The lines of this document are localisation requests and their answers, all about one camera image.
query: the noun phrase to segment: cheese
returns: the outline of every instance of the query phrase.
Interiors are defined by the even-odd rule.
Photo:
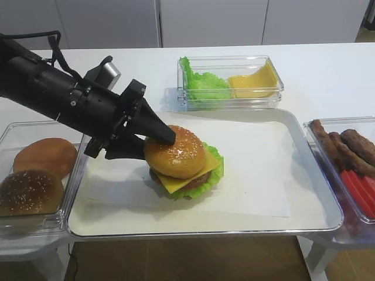
[[[277,78],[270,65],[266,62],[252,75],[237,75],[228,79],[233,89],[233,98],[262,98],[272,95],[272,91],[251,91],[252,88],[274,88],[277,86]]]
[[[159,180],[162,182],[164,187],[167,189],[169,193],[173,193],[188,183],[190,183],[192,180],[197,179],[198,177],[204,175],[205,173],[208,173],[209,171],[212,171],[216,167],[218,167],[221,164],[219,160],[217,160],[210,152],[206,151],[206,165],[205,167],[195,176],[189,178],[189,179],[176,179],[174,177],[168,177],[164,176],[163,174],[160,174],[159,172],[154,171],[154,173],[157,175]]]

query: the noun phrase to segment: cabinet door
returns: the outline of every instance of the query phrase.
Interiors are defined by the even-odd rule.
[[[163,47],[259,45],[268,0],[161,0]]]
[[[158,47],[155,0],[57,0],[72,49]]]
[[[270,0],[263,44],[354,42],[369,0]]]
[[[54,0],[11,0],[0,2],[0,32],[3,34],[35,33],[59,30],[60,47],[68,48]],[[31,50],[50,49],[47,37],[18,40]]]

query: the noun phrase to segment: bread roll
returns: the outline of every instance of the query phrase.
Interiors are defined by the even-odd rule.
[[[47,170],[10,174],[0,184],[0,215],[53,213],[64,196],[60,178]]]
[[[15,172],[42,169],[56,173],[61,179],[73,170],[77,149],[65,139],[39,140],[22,149],[14,160]]]
[[[176,133],[174,145],[161,145],[151,138],[145,140],[145,158],[151,168],[166,176],[188,179],[206,164],[206,151],[200,139],[191,131],[169,126]]]

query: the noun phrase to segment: lettuce leaf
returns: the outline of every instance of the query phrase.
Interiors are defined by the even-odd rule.
[[[194,73],[187,57],[180,58],[180,65],[186,73],[187,94],[190,100],[212,100],[231,98],[229,83],[222,78],[218,78],[213,73]]]
[[[205,142],[203,142],[203,146],[212,153],[212,155],[221,162],[221,164],[213,169],[211,171],[211,175],[206,183],[202,184],[200,187],[197,187],[196,189],[190,189],[190,190],[177,190],[176,192],[173,192],[170,194],[170,196],[174,199],[181,199],[184,197],[191,197],[191,198],[197,198],[201,196],[206,191],[209,191],[213,186],[215,186],[220,179],[224,176],[224,157],[222,157],[219,154],[219,151],[213,146],[207,145]]]

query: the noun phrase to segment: white table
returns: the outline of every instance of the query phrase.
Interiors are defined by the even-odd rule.
[[[65,50],[63,53],[70,67],[81,75],[96,66],[105,56],[113,56],[114,64],[122,73],[113,91],[121,93],[131,79],[135,78],[147,85],[145,98],[155,111],[176,109],[176,101],[168,95],[170,92],[168,89],[176,87],[177,60],[180,56],[266,54],[270,56],[285,84],[279,107],[295,114],[302,125],[314,118],[374,115],[375,94],[372,93],[374,52],[375,43],[346,43],[191,49]],[[37,53],[43,57],[50,57],[50,51]],[[27,108],[1,99],[0,131],[11,122],[44,119],[46,118]],[[314,235],[310,238],[319,241],[319,244],[314,245],[317,250],[313,251],[307,260],[310,271],[315,277],[324,270],[336,250],[346,249],[347,243],[337,243],[337,237],[322,238]],[[13,239],[12,243],[9,239],[1,238],[0,261],[39,258],[39,264],[43,264],[46,260],[43,255],[68,242],[74,240],[67,234],[24,237]],[[358,248],[360,245],[362,243],[353,243],[348,247]]]

